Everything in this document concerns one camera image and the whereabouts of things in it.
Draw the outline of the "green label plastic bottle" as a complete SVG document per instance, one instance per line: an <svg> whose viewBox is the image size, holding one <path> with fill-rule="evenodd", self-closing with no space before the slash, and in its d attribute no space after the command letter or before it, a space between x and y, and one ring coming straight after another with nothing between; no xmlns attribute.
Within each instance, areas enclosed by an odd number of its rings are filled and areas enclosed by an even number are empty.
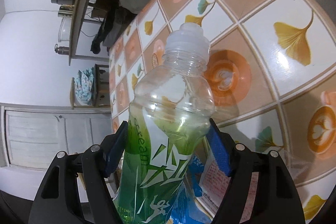
<svg viewBox="0 0 336 224"><path fill-rule="evenodd" d="M135 86L116 208L123 223L166 223L215 104L210 42L196 23L169 34L163 63Z"/></svg>

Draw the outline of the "blue plastic wrapper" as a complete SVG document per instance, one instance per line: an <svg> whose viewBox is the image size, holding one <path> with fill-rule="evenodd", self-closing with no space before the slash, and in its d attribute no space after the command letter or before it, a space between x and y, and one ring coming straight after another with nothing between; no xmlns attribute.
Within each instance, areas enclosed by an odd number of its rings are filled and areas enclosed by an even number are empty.
<svg viewBox="0 0 336 224"><path fill-rule="evenodd" d="M196 198L203 193L197 175L202 174L204 169L204 164L193 156L167 223L211 223L210 217L196 203Z"/></svg>

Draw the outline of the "white door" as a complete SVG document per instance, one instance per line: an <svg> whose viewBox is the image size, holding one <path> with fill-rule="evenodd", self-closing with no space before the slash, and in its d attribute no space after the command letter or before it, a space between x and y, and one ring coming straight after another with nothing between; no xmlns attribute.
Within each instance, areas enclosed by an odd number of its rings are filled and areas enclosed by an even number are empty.
<svg viewBox="0 0 336 224"><path fill-rule="evenodd" d="M47 169L55 154L82 153L111 134L109 108L1 106L1 166Z"/></svg>

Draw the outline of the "floral cushion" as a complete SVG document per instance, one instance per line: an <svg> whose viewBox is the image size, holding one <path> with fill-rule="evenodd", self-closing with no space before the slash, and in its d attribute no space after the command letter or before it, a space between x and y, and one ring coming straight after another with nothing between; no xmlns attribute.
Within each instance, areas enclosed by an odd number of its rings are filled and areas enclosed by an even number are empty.
<svg viewBox="0 0 336 224"><path fill-rule="evenodd" d="M94 79L94 67L78 71L75 77L75 97L81 104L92 105Z"/></svg>

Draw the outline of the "wooden chair with cushion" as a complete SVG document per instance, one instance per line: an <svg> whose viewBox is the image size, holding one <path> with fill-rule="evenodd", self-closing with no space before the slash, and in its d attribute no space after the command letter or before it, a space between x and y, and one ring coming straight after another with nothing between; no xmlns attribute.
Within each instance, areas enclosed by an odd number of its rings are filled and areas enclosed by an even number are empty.
<svg viewBox="0 0 336 224"><path fill-rule="evenodd" d="M108 65L95 64L78 70L77 75L72 77L69 96L72 110L110 107L108 68Z"/></svg>

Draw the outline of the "metal water bottle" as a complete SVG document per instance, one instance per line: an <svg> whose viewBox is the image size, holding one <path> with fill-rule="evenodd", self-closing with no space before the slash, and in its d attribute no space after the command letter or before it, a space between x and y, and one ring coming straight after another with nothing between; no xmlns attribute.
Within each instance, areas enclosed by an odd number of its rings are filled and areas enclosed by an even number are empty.
<svg viewBox="0 0 336 224"><path fill-rule="evenodd" d="M69 47L59 46L58 44L55 44L54 51L55 51L55 53L57 53L59 55L68 56L70 54L70 48Z"/></svg>

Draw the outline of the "clear plastic bowl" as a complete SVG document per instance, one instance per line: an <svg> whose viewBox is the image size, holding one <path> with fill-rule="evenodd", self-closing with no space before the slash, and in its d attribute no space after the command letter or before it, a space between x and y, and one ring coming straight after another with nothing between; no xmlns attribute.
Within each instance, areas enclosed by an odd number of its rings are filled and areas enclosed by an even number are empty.
<svg viewBox="0 0 336 224"><path fill-rule="evenodd" d="M69 17L62 18L62 22L60 24L59 33L58 33L58 42L67 42L70 40L71 33L71 23L72 19Z"/></svg>

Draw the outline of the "patterned dining table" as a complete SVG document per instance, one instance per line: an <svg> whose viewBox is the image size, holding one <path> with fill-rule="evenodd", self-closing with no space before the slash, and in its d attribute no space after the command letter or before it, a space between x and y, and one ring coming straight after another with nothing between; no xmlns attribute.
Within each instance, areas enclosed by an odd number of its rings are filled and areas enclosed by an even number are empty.
<svg viewBox="0 0 336 224"><path fill-rule="evenodd" d="M110 52L114 130L185 22L200 24L211 43L205 76L218 127L252 151L280 153L305 222L335 223L335 4L151 0Z"/></svg>

